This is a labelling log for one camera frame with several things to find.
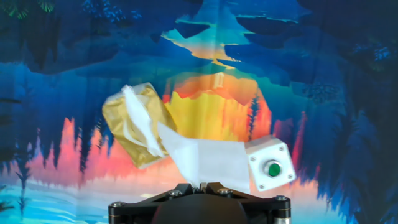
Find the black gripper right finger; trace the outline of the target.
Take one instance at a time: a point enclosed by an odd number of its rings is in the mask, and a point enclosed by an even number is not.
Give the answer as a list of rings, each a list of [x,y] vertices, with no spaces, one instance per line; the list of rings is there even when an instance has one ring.
[[[226,188],[220,183],[202,183],[199,193],[231,198],[239,202],[250,224],[291,224],[291,202],[286,196],[260,198]]]

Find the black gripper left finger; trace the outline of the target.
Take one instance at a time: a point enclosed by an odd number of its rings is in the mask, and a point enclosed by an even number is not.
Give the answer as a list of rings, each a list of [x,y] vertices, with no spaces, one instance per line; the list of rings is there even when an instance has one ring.
[[[164,202],[198,192],[199,189],[192,187],[191,184],[177,184],[174,189],[137,203],[112,202],[108,205],[109,224],[134,223],[137,217],[152,218],[158,207]]]

